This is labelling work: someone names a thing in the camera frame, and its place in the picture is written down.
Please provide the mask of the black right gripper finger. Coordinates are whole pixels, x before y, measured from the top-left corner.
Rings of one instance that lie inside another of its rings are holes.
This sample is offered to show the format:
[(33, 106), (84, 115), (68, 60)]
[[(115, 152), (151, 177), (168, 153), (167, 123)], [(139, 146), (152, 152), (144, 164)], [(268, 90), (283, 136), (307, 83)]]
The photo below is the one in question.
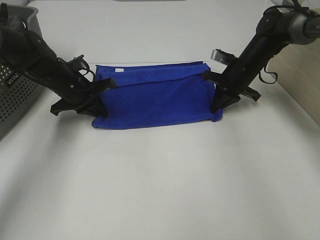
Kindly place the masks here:
[(212, 103), (210, 105), (210, 111), (212, 113), (218, 110), (223, 110), (226, 107), (235, 104), (240, 101), (240, 96), (232, 92), (216, 90)]

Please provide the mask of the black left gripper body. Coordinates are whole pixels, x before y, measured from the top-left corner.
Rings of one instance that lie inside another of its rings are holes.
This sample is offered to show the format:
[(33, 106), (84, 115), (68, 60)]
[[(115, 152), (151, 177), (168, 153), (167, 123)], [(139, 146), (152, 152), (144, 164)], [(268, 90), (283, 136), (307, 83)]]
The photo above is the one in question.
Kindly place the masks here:
[(88, 105), (102, 92), (116, 87), (113, 78), (92, 81), (91, 74), (84, 77), (71, 70), (62, 58), (58, 58), (50, 69), (50, 90), (61, 99), (51, 106), (50, 112), (57, 116), (63, 111), (76, 111)]

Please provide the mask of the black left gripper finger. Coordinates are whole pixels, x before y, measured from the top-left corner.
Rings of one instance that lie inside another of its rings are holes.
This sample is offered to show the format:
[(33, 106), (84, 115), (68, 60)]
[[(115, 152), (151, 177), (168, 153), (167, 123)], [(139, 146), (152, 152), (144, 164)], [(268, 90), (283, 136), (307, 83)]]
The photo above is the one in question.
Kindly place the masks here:
[(89, 104), (76, 110), (79, 115), (88, 115), (93, 117), (107, 117), (108, 109), (103, 104), (101, 98), (96, 96)]

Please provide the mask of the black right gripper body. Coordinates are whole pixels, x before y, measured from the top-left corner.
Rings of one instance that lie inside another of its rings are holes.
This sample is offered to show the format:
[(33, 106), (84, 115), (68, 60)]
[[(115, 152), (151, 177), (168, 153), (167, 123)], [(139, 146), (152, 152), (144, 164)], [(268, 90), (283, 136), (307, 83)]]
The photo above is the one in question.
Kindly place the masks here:
[(223, 73), (206, 70), (201, 76), (204, 80), (220, 86), (223, 91), (235, 95), (244, 95), (257, 101), (261, 95), (250, 88), (249, 85), (258, 75), (258, 72), (254, 67), (245, 65), (239, 58), (235, 58), (227, 65)]

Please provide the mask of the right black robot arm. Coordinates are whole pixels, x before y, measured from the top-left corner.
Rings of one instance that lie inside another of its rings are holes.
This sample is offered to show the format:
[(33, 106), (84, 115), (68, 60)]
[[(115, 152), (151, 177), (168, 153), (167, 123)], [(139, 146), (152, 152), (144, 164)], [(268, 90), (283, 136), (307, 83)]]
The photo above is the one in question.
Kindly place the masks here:
[(210, 111), (215, 113), (240, 101), (241, 96), (257, 101), (260, 93), (250, 88), (261, 77), (268, 62), (286, 46), (308, 45), (320, 37), (320, 15), (298, 1), (292, 5), (267, 8), (260, 19), (255, 35), (239, 57), (215, 49), (211, 59), (226, 65), (223, 73), (206, 70), (202, 77), (215, 84)]

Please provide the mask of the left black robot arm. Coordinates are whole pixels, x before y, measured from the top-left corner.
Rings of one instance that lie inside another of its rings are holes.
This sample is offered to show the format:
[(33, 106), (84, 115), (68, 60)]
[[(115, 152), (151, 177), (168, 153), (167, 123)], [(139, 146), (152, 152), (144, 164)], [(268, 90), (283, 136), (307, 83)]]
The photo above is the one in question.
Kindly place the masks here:
[(100, 94), (115, 89), (116, 82), (111, 77), (99, 81), (88, 80), (86, 75), (92, 70), (83, 55), (64, 61), (36, 32), (1, 26), (0, 60), (14, 72), (60, 96), (61, 99), (50, 109), (55, 116), (70, 110), (80, 115), (108, 116)]

